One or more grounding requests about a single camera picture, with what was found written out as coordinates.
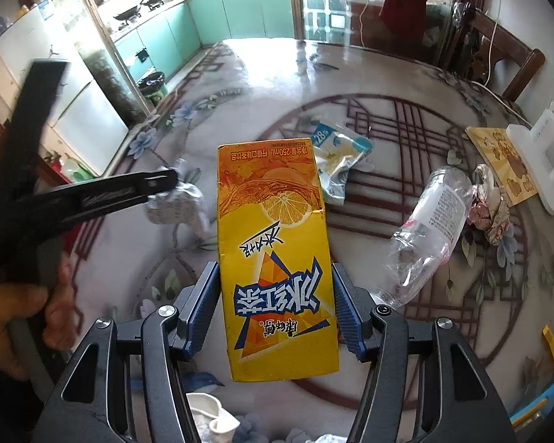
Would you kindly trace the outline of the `person's left hand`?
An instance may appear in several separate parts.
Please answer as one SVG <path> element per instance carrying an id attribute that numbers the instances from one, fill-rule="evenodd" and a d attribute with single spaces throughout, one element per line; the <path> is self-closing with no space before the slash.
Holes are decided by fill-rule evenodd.
<path id="1" fill-rule="evenodd" d="M 15 318 L 27 319 L 42 313 L 46 327 L 42 340 L 57 351 L 72 349 L 77 339 L 76 293 L 71 282 L 72 266 L 67 254 L 58 268 L 58 284 L 53 291 L 38 285 L 0 283 L 0 370 L 18 380 L 27 378 L 23 361 L 16 355 L 8 334 Z"/>

